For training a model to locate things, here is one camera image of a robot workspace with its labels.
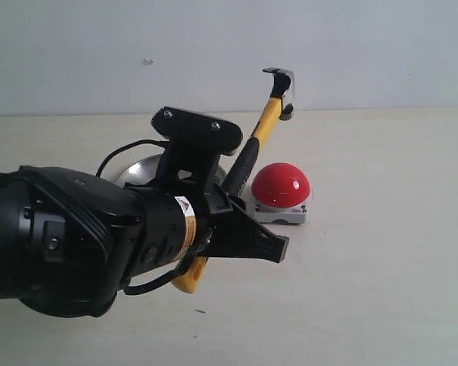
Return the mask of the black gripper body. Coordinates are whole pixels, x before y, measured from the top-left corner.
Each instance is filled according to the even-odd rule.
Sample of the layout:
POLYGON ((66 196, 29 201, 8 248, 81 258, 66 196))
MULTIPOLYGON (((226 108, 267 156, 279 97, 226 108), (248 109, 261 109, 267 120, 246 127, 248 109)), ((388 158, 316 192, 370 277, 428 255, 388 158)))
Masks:
POLYGON ((224 233, 241 208, 214 179, 154 179, 145 185, 129 185, 146 210, 145 224, 133 258, 129 277, 177 262, 197 245, 208 231, 224 233))

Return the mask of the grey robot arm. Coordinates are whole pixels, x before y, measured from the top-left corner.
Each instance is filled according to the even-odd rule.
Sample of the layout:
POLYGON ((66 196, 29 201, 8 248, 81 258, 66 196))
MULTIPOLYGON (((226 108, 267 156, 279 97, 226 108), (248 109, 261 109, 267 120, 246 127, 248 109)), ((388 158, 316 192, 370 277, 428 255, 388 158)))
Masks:
POLYGON ((119 291, 137 296, 204 257, 279 263, 288 239, 218 185, 125 185, 58 167, 0 172, 0 300, 48 316, 99 317, 119 291))

